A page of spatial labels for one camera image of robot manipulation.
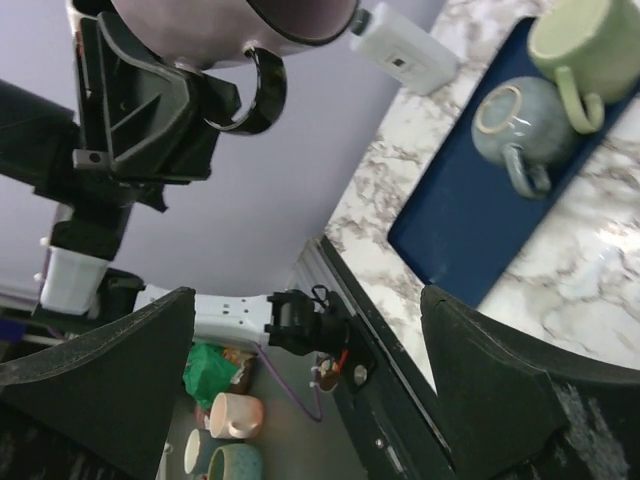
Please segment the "light green mug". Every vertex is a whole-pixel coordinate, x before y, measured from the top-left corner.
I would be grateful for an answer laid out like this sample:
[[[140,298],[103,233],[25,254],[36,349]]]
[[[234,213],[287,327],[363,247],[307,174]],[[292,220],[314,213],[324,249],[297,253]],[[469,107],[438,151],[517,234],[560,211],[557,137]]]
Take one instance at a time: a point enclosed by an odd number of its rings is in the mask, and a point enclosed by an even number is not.
[[[633,1],[557,1],[529,31],[529,57],[555,83],[580,134],[600,130],[605,107],[639,79],[639,7]]]

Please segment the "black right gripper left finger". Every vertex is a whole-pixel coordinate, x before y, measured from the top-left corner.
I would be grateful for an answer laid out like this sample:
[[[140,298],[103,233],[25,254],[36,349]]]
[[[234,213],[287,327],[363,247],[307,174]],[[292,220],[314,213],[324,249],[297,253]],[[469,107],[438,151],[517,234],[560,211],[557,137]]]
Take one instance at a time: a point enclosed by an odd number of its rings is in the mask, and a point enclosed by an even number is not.
[[[178,288],[1,366],[4,479],[153,479],[194,333]]]

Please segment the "grey blue mug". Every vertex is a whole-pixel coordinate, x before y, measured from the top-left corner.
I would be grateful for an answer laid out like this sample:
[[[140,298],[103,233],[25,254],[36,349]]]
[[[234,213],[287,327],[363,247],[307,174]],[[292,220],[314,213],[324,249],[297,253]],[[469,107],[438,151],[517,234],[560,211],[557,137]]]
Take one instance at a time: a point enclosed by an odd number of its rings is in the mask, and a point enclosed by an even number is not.
[[[549,171],[566,164],[579,143],[555,85],[531,76],[509,79],[484,97],[471,137],[479,154],[504,168],[528,199],[551,192]]]

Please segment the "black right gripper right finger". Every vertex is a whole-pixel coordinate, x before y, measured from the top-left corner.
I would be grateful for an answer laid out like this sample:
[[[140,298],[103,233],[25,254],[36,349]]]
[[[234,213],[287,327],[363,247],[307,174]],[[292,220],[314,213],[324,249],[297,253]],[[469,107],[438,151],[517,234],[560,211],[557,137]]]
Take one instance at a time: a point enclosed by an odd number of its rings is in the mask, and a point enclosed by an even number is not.
[[[458,478],[638,478],[638,371],[529,336],[436,286],[420,308]]]

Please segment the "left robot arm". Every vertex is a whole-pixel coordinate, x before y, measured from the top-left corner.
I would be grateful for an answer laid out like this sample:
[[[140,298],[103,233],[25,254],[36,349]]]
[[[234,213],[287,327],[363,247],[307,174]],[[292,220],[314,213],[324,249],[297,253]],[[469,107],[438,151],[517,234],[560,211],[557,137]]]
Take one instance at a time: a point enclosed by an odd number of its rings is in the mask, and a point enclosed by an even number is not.
[[[345,33],[355,1],[69,1],[78,107],[1,86],[1,173],[56,202],[36,322],[83,333],[131,312],[111,268],[136,204],[204,181],[221,134],[281,116],[283,59]]]

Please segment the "pink purple mug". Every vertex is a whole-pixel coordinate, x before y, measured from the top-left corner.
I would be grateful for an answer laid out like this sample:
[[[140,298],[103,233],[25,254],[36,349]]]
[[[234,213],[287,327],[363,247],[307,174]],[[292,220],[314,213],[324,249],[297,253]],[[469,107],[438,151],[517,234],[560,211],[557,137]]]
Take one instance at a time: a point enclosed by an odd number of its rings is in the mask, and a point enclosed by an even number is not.
[[[115,1],[125,25],[149,50],[200,72],[251,62],[256,91],[240,117],[209,110],[213,128],[236,135],[268,130],[286,103],[283,58],[328,45],[348,30],[357,1]]]

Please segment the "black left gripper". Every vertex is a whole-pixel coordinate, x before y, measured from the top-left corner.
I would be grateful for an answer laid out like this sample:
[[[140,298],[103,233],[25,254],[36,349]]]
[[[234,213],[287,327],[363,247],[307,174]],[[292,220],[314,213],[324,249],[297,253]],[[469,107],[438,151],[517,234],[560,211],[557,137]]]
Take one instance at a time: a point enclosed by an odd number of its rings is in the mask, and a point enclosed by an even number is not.
[[[115,14],[72,14],[77,108],[32,97],[32,188],[75,210],[164,211],[165,185],[211,174],[207,116],[240,107],[231,83],[164,64]]]

